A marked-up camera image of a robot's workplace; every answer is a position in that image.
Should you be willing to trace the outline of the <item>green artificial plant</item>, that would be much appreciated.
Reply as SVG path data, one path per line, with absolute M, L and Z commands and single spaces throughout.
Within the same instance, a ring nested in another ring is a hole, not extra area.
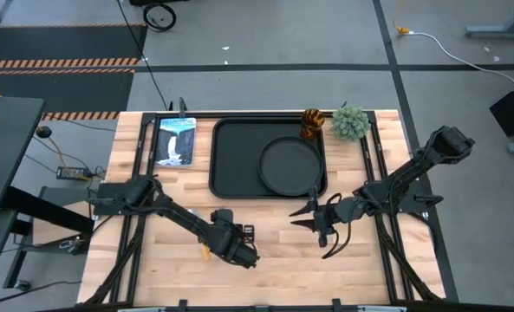
M 365 137 L 370 129 L 368 115 L 358 107 L 346 102 L 332 114 L 332 131 L 336 138 L 357 141 Z

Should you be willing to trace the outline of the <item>black rectangular tray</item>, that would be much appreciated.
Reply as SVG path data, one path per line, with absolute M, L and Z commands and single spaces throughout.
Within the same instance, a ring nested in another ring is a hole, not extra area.
M 299 117 L 267 116 L 225 118 L 217 122 L 212 134 L 209 188 L 219 198 L 305 198 L 281 196 L 269 189 L 261 180 L 257 162 L 260 152 L 272 140 L 300 136 L 302 121 Z M 324 161 L 324 174 L 315 187 L 319 196 L 328 188 L 323 136 L 306 140 L 316 147 Z

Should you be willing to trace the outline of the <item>black power adapter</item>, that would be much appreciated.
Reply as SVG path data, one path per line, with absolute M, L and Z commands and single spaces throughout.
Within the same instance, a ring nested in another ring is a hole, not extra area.
M 56 170 L 56 178 L 63 180 L 83 180 L 92 178 L 91 172 L 85 167 L 59 166 Z

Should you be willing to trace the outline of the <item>amber glass cup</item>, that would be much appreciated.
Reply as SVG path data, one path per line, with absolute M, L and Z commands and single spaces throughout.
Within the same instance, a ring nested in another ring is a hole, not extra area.
M 306 140 L 314 139 L 322 130 L 325 117 L 322 111 L 309 108 L 303 112 L 301 136 Z

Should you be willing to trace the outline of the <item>black round plate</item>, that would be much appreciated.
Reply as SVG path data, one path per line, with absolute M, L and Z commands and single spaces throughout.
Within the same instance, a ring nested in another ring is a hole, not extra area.
M 257 162 L 259 176 L 273 192 L 299 197 L 313 190 L 324 174 L 318 149 L 298 137 L 284 136 L 269 142 Z

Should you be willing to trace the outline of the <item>black desk frame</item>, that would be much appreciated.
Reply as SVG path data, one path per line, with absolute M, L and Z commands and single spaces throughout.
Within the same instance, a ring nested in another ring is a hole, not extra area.
M 91 218 L 10 186 L 0 194 L 0 256 L 14 227 L 17 213 L 78 231 L 81 234 L 91 234 L 94 228 L 94 221 Z

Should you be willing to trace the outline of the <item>metal spoon orange handle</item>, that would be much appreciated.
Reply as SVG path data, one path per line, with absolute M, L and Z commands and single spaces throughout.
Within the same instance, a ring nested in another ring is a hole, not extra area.
M 193 209 L 193 208 L 190 208 L 188 211 L 189 211 L 191 214 L 193 214 L 193 215 L 195 215 L 195 216 L 197 216 L 197 217 L 199 216 L 198 212 L 197 212 L 195 209 Z M 203 257 L 203 259 L 204 259 L 206 262 L 210 262 L 210 261 L 211 261 L 211 252 L 210 252 L 210 249 L 209 249 L 206 245 L 204 245 L 204 244 L 202 244 L 202 246 L 201 246 L 201 253 L 202 253 L 202 257 Z

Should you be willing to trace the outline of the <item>black mat striped edge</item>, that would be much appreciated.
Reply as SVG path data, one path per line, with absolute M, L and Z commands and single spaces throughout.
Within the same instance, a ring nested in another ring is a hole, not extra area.
M 115 120 L 127 109 L 132 69 L 0 70 L 0 95 L 44 100 L 44 120 Z
M 0 27 L 0 68 L 133 66 L 143 23 Z

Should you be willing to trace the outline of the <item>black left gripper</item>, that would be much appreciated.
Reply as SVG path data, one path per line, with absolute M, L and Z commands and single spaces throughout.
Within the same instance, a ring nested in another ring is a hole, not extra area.
M 255 268 L 259 255 L 254 246 L 251 224 L 211 225 L 211 252 L 223 261 L 246 269 Z

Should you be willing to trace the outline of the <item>black desk top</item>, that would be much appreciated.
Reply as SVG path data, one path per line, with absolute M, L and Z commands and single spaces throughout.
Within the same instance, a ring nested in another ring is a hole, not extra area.
M 0 97 L 0 203 L 40 121 L 44 100 Z

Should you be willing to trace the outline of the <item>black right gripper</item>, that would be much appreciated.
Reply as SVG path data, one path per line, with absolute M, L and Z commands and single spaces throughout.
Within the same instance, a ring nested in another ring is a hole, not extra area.
M 299 216 L 311 213 L 313 219 L 291 221 L 318 233 L 318 244 L 320 247 L 328 245 L 328 235 L 335 235 L 334 247 L 339 244 L 339 232 L 334 224 L 343 223 L 348 227 L 348 234 L 342 247 L 346 247 L 351 238 L 351 223 L 364 215 L 366 199 L 361 195 L 361 187 L 353 191 L 353 197 L 343 198 L 340 193 L 333 195 L 326 204 L 319 205 L 316 188 L 310 191 L 310 201 L 307 204 L 291 213 L 291 216 Z

